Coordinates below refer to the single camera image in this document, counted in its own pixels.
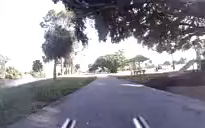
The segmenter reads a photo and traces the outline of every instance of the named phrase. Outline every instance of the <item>road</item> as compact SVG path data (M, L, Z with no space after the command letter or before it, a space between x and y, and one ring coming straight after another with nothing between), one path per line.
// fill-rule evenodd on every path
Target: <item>road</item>
M99 78L8 128L60 128L67 117L77 128L134 128L139 114L151 128L205 128L205 102L114 77Z

